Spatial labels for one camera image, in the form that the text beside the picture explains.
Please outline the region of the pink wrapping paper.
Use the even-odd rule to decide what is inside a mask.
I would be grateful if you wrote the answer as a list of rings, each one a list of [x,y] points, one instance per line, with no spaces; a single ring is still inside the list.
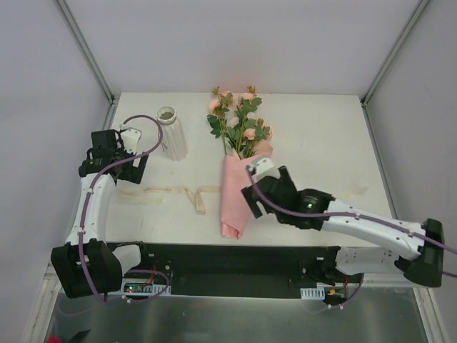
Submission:
[[[251,183],[246,173],[246,165],[262,155],[271,157],[273,147],[261,142],[254,149],[254,156],[240,159],[235,151],[224,157],[223,180],[221,188],[221,228],[222,235],[230,239],[240,239],[252,217],[241,190]]]

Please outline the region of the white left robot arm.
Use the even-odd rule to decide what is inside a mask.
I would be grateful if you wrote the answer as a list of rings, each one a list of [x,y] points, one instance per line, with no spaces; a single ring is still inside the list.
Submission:
[[[151,261],[141,242],[116,248],[106,243],[109,204],[117,182],[139,184],[146,167],[146,156],[138,164],[131,160],[140,138],[141,131],[131,127],[91,135],[92,146],[79,167],[81,193],[71,232],[64,245],[51,252],[51,263],[70,299],[118,291],[127,272],[136,278],[150,272]]]

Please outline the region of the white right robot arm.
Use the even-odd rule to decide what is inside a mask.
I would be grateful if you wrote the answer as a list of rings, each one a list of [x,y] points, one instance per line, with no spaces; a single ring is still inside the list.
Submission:
[[[338,248],[335,257],[321,264],[325,283],[355,274],[398,270],[414,284],[430,288],[442,285],[444,235],[440,221],[384,218],[317,189],[298,190],[287,168],[275,167],[270,159],[249,164],[246,173],[251,184],[241,193],[254,217],[274,214],[281,224],[345,234],[373,245]]]

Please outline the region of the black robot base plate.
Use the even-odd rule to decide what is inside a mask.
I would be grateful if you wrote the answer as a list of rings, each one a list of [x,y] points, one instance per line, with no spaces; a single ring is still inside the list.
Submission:
[[[142,261],[126,276],[170,285],[172,295],[297,299],[318,284],[356,284],[336,269],[338,247],[142,244]]]

